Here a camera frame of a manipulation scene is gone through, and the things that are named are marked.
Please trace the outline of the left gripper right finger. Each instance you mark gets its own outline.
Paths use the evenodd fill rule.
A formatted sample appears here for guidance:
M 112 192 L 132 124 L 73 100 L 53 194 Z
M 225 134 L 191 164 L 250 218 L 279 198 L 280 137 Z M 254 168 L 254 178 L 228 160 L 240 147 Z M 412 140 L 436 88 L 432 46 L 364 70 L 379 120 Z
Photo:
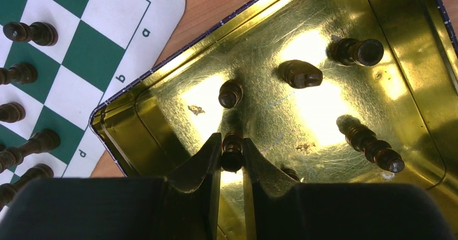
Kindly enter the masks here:
M 411 184 L 301 183 L 243 140 L 248 239 L 454 239 L 436 203 Z

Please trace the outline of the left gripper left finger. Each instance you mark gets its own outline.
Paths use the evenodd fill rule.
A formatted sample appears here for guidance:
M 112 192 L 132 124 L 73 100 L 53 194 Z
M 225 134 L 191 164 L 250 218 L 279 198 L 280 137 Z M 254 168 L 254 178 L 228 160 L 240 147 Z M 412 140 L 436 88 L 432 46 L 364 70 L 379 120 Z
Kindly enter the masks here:
M 165 177 L 42 178 L 1 221 L 1 239 L 216 239 L 220 133 Z

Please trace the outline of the dark king piece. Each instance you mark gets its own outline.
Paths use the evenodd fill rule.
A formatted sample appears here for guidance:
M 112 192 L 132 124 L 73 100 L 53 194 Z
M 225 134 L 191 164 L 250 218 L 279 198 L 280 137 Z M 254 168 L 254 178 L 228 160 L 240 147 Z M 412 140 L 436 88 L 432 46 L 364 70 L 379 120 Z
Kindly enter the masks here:
M 60 136 L 51 129 L 43 129 L 35 133 L 23 145 L 10 146 L 1 151 L 1 173 L 8 168 L 20 165 L 25 157 L 32 154 L 49 152 L 60 146 Z

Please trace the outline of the dark chess pawn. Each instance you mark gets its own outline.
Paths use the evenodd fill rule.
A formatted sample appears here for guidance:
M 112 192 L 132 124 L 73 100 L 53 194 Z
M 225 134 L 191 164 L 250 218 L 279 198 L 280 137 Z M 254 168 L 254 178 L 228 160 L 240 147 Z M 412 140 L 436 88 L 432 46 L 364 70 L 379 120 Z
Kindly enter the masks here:
M 53 46 L 58 41 L 55 27 L 45 22 L 33 22 L 27 25 L 22 22 L 9 22 L 3 26 L 3 33 L 13 42 L 34 42 L 40 46 Z
M 1 122 L 14 123 L 25 118 L 23 106 L 17 102 L 10 102 L 1 105 Z
M 1 68 L 1 85 L 16 82 L 19 84 L 31 84 L 38 78 L 36 68 L 27 62 L 13 64 L 9 69 Z

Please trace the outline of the dark queen piece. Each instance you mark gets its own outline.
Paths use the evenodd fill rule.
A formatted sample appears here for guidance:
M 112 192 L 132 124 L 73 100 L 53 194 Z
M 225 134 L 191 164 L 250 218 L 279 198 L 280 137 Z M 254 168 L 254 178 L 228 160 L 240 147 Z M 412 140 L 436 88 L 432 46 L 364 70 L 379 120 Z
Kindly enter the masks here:
M 39 178 L 52 178 L 53 170 L 46 164 L 39 163 L 28 169 L 18 181 L 1 185 L 1 210 L 9 204 L 16 194 L 29 182 Z

